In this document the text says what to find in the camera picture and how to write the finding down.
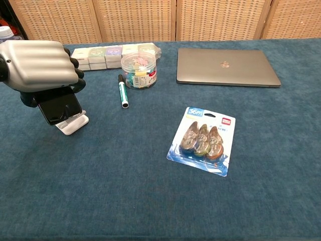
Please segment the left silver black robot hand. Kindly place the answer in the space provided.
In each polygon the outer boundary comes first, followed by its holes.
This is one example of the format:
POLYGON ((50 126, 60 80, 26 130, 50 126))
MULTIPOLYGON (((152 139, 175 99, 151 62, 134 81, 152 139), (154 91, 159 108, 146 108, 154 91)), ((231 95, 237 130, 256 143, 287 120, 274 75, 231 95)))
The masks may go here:
POLYGON ((1 82, 20 93, 22 103, 36 107, 36 94, 86 85, 78 60, 62 43, 49 40, 7 40, 1 43, 1 82))

